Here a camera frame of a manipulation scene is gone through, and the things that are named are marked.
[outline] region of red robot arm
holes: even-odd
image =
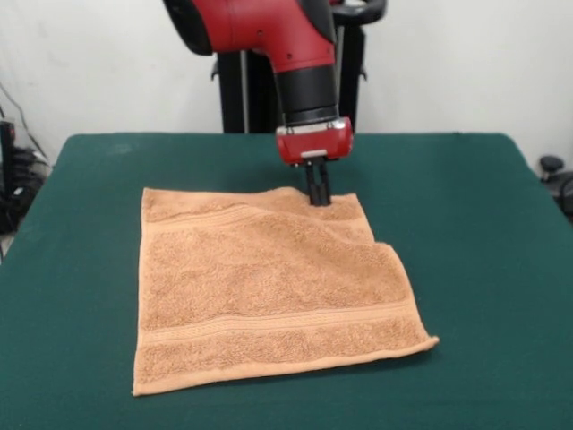
[[[164,3],[195,54],[256,49],[269,58],[285,124],[277,130],[278,149],[287,164],[304,164],[308,171],[315,163],[323,166],[324,160],[350,153],[352,126],[338,114],[331,0]],[[309,193],[312,204],[330,204],[328,184],[309,183]]]

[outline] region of towel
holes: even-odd
[[[354,194],[145,189],[133,395],[434,347],[405,268]]]

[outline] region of brown towel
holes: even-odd
[[[133,395],[402,357],[438,342],[355,195],[146,189]]]

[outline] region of green tablecloth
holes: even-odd
[[[272,136],[73,137],[0,267],[0,428],[573,428],[573,230],[502,135],[360,135],[330,166],[441,344],[135,399],[144,186],[303,186]]]

